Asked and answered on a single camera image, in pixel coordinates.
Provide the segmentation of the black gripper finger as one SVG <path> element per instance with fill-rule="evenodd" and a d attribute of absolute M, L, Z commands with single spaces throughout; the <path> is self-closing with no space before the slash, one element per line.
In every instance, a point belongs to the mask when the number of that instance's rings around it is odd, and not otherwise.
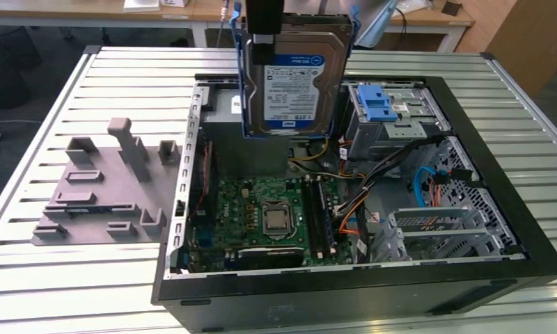
<path fill-rule="evenodd" d="M 247 5 L 247 33 L 253 65 L 269 65 L 275 58 L 275 36 L 281 32 L 283 1 L 253 0 Z"/>

